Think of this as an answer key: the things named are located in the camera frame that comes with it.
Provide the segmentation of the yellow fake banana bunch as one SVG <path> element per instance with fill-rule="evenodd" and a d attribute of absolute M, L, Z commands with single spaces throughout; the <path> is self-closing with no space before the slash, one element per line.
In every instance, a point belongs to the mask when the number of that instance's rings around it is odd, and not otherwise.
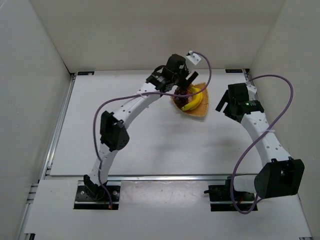
<path fill-rule="evenodd" d="M 193 85 L 189 86 L 188 89 L 190 90 L 190 92 L 192 94 L 197 93 L 201 90 L 200 88 L 194 87 Z M 200 105 L 202 100 L 203 100 L 203 93 L 202 92 L 200 92 L 196 95 L 193 95 L 192 100 L 190 102 L 188 102 L 187 104 L 185 104 L 181 108 L 181 110 L 182 111 L 194 110 L 195 108 L 197 108 Z"/>

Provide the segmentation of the dark red fake grapes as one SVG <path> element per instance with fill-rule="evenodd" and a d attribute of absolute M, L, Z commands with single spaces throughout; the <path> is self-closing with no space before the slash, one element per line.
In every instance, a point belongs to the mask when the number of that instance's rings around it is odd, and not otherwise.
<path fill-rule="evenodd" d="M 184 96 L 184 95 L 188 95 L 189 93 L 186 88 L 177 87 L 176 90 L 174 91 L 174 94 L 177 96 Z M 175 96 L 173 100 L 178 108 L 181 109 L 182 107 L 184 107 L 189 103 L 188 97 L 177 97 L 177 96 Z"/>

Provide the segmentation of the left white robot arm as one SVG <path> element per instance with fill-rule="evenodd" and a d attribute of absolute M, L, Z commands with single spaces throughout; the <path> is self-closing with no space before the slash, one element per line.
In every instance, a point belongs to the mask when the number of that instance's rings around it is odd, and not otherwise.
<path fill-rule="evenodd" d="M 127 129 L 133 120 L 174 86 L 188 87 L 198 76 L 192 68 L 200 61 L 201 57 L 192 51 L 186 57 L 171 55 L 166 65 L 158 66 L 119 109 L 101 114 L 100 143 L 94 144 L 97 159 L 91 173 L 83 177 L 85 192 L 90 198 L 101 201 L 110 195 L 106 188 L 108 173 L 115 156 L 130 140 Z"/>

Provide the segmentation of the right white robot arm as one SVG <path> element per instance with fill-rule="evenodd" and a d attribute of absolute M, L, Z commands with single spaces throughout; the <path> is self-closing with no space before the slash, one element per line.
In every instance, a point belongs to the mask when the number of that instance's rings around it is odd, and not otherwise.
<path fill-rule="evenodd" d="M 261 159 L 262 169 L 256 176 L 234 177 L 233 192 L 253 193 L 262 199 L 296 195 L 305 165 L 281 146 L 255 94 L 252 85 L 230 84 L 216 107 L 216 111 L 222 111 L 245 128 Z"/>

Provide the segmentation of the woven triangular fruit basket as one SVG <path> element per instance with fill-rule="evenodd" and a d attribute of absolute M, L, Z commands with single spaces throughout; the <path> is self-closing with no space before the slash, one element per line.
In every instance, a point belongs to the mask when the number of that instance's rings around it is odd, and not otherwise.
<path fill-rule="evenodd" d="M 195 87 L 196 89 L 198 89 L 197 91 L 203 89 L 206 86 L 205 82 L 202 83 L 197 83 L 197 84 L 191 84 L 187 90 L 186 90 L 186 94 L 192 94 L 193 90 L 192 87 Z M 176 88 L 174 94 L 175 95 L 182 95 L 179 94 L 179 89 Z M 189 98 L 182 98 L 182 101 L 178 100 L 176 97 L 171 96 L 171 101 L 172 104 L 178 109 L 178 111 L 180 111 L 181 113 L 184 113 L 186 115 L 192 116 L 192 117 L 198 117 L 198 118 L 204 118 L 207 114 L 208 111 L 208 107 L 209 107 L 209 94 L 208 94 L 208 89 L 206 88 L 204 91 L 202 91 L 201 93 L 199 93 L 199 95 L 202 94 L 202 99 L 199 102 L 199 104 L 194 107 L 191 108 L 189 110 L 182 110 L 182 107 L 184 105 L 186 105 L 187 103 L 190 103 L 193 98 L 195 98 L 196 96 L 191 96 Z"/>

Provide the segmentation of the right black corner label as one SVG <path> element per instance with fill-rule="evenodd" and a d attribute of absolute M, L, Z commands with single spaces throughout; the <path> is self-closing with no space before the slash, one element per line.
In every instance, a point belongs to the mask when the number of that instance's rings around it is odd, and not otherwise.
<path fill-rule="evenodd" d="M 240 74 L 243 73 L 242 69 L 225 69 L 227 74 Z"/>

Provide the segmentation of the black corner label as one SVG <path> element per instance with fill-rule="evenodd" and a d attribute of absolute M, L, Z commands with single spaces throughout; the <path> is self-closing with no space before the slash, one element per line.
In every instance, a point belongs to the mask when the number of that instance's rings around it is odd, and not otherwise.
<path fill-rule="evenodd" d="M 240 74 L 243 73 L 242 69 L 225 69 L 227 74 Z"/>
<path fill-rule="evenodd" d="M 77 73 L 78 76 L 92 76 L 94 74 L 95 74 L 94 71 L 79 71 Z"/>

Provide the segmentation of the left black corner label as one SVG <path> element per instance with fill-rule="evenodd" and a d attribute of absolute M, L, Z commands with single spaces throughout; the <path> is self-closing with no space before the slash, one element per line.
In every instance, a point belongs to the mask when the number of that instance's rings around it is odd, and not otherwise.
<path fill-rule="evenodd" d="M 77 73 L 78 76 L 92 76 L 94 74 L 95 74 L 94 71 L 79 71 Z"/>

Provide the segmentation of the right aluminium side rail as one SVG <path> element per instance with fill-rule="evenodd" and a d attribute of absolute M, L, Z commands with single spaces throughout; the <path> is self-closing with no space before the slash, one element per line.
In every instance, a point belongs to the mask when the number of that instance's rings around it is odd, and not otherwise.
<path fill-rule="evenodd" d="M 265 112 L 263 110 L 256 110 L 250 112 L 250 114 L 244 114 L 240 122 L 252 139 L 251 145 L 244 154 L 247 154 L 252 149 L 256 149 L 260 157 L 261 167 L 270 163 L 272 159 L 285 161 L 290 156 L 279 142 L 273 130 L 277 121 L 278 118 L 272 123 L 268 123 Z"/>

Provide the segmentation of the aluminium side rail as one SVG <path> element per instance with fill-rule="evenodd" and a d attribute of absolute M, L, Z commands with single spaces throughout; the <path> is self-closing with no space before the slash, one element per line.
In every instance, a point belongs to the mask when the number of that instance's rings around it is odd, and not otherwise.
<path fill-rule="evenodd" d="M 252 139 L 251 145 L 244 154 L 247 154 L 252 149 L 256 149 L 260 157 L 261 167 L 270 163 L 272 159 L 285 161 L 290 156 L 279 142 L 273 130 L 277 121 L 278 118 L 272 123 L 268 123 L 265 112 L 263 110 L 256 110 L 250 112 L 250 114 L 244 114 L 240 122 Z"/>
<path fill-rule="evenodd" d="M 65 96 L 64 96 L 64 99 L 62 102 L 62 106 L 59 111 L 59 115 L 57 118 L 57 122 L 55 124 L 53 134 L 50 138 L 49 145 L 48 145 L 47 150 L 44 155 L 43 166 L 42 166 L 40 175 L 37 178 L 37 181 L 33 182 L 29 188 L 29 192 L 27 195 L 25 208 L 24 208 L 24 212 L 23 212 L 23 216 L 22 216 L 22 220 L 20 223 L 20 227 L 18 230 L 18 235 L 16 237 L 16 240 L 34 240 L 35 239 L 35 235 L 36 235 L 35 233 L 24 233 L 24 231 L 25 231 L 25 228 L 26 228 L 26 225 L 28 222 L 28 218 L 30 215 L 30 211 L 31 211 L 31 207 L 32 207 L 34 198 L 36 196 L 39 182 L 40 182 L 40 180 L 45 179 L 47 171 L 50 170 L 52 167 L 53 158 L 54 158 L 55 151 L 56 151 L 58 141 L 59 141 L 59 137 L 60 137 L 60 134 L 62 131 L 64 119 L 65 119 L 68 105 L 69 105 L 69 102 L 71 99 L 71 95 L 72 95 L 72 91 L 74 88 L 76 77 L 77 77 L 77 73 L 70 74 L 70 81 L 68 84 L 68 88 L 65 93 Z"/>

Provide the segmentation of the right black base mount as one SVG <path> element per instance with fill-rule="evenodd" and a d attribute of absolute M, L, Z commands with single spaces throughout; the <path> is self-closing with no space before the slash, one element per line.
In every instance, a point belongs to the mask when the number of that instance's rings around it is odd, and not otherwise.
<path fill-rule="evenodd" d="M 225 184 L 210 184 L 203 192 L 210 201 L 211 212 L 237 212 L 230 195 L 230 179 Z M 248 212 L 255 201 L 255 194 L 245 191 L 234 191 L 234 201 L 241 212 Z"/>

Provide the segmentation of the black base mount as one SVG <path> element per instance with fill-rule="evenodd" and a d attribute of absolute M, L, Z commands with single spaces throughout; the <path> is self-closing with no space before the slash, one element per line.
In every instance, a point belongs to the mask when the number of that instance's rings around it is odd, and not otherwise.
<path fill-rule="evenodd" d="M 210 201 L 211 212 L 237 212 L 230 195 L 230 179 L 225 184 L 210 184 L 203 192 Z M 255 194 L 245 191 L 234 191 L 234 201 L 241 212 L 248 212 L 255 201 Z"/>
<path fill-rule="evenodd" d="M 112 206 L 107 192 L 101 188 L 94 195 L 86 188 L 85 185 L 78 185 L 73 208 L 75 210 L 118 210 L 120 205 L 120 185 L 107 185 L 107 190 L 110 193 Z"/>

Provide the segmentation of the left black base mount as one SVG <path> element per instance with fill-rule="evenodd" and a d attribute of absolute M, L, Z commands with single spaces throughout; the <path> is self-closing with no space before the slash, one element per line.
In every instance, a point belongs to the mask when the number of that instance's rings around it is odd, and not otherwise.
<path fill-rule="evenodd" d="M 101 188 L 94 195 L 86 188 L 85 185 L 78 185 L 73 208 L 75 210 L 118 210 L 120 205 L 120 185 L 107 185 L 107 190 L 110 193 L 112 206 L 107 192 Z"/>

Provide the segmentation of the front aluminium rail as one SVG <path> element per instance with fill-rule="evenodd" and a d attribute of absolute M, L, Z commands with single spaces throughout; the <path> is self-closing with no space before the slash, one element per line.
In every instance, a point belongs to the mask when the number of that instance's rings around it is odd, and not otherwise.
<path fill-rule="evenodd" d="M 229 174 L 169 174 L 169 175 L 109 175 L 108 181 L 222 181 Z M 237 177 L 256 177 L 256 174 L 240 174 Z M 46 175 L 44 180 L 83 180 L 83 175 Z"/>

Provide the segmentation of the left aluminium side rail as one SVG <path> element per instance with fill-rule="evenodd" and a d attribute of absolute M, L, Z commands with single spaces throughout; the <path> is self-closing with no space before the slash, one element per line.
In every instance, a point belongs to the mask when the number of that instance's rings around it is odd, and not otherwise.
<path fill-rule="evenodd" d="M 57 118 L 57 122 L 55 124 L 53 134 L 50 138 L 49 145 L 48 145 L 47 150 L 44 155 L 43 166 L 42 166 L 40 175 L 37 178 L 37 181 L 33 182 L 29 188 L 29 192 L 27 195 L 25 208 L 24 208 L 24 212 L 23 212 L 23 216 L 22 216 L 22 220 L 20 223 L 20 227 L 18 230 L 18 235 L 16 237 L 16 240 L 34 240 L 35 239 L 35 235 L 36 235 L 35 233 L 24 233 L 24 231 L 25 231 L 25 228 L 26 228 L 26 225 L 28 222 L 28 218 L 30 215 L 30 211 L 31 211 L 31 207 L 32 207 L 34 198 L 36 196 L 39 182 L 40 182 L 40 180 L 45 179 L 47 171 L 50 170 L 52 167 L 53 158 L 54 158 L 55 151 L 56 151 L 58 141 L 59 141 L 59 137 L 60 137 L 60 134 L 62 131 L 64 119 L 65 119 L 68 105 L 69 105 L 69 102 L 71 99 L 71 95 L 72 95 L 72 91 L 74 88 L 76 77 L 77 77 L 77 73 L 70 74 L 70 81 L 68 84 L 68 88 L 65 93 L 65 96 L 64 96 L 64 99 L 62 102 L 62 106 L 59 111 L 59 115 Z"/>

